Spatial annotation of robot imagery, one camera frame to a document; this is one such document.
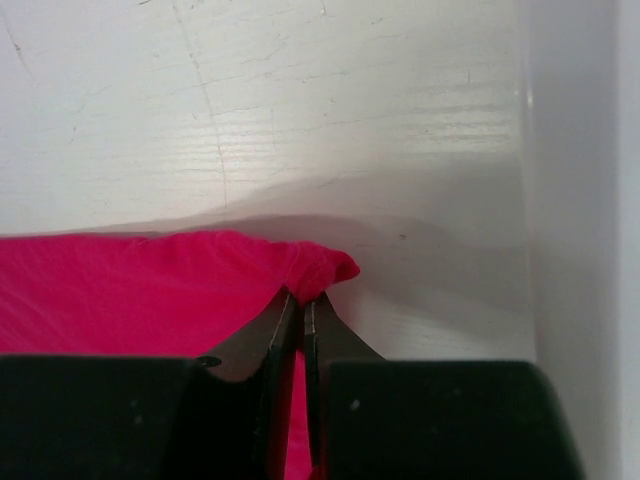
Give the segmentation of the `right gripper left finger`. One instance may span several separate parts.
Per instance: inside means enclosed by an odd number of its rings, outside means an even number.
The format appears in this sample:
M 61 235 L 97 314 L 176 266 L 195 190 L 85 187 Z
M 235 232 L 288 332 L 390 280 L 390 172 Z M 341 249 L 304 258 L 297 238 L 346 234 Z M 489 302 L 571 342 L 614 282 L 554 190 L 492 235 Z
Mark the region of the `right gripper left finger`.
M 298 307 L 195 358 L 5 355 L 5 479 L 280 479 Z

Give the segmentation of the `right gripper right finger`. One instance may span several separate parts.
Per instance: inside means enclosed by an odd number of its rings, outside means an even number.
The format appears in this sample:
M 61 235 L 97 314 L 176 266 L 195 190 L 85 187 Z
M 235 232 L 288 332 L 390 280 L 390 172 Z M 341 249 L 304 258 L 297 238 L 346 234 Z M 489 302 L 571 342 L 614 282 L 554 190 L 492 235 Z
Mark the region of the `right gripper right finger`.
M 526 361 L 387 360 L 327 297 L 304 311 L 307 416 L 320 479 L 581 479 L 544 374 Z

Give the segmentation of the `red t shirt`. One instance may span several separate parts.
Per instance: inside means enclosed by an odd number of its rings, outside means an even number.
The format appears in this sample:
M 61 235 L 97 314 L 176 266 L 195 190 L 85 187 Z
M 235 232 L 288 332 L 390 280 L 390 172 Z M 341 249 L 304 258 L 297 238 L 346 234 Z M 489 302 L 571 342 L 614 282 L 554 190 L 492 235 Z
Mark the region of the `red t shirt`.
M 195 358 L 256 318 L 279 292 L 289 292 L 299 308 L 358 273 L 342 251 L 234 231 L 9 237 L 1 242 L 1 359 Z M 295 351 L 280 479 L 317 477 L 305 380 Z

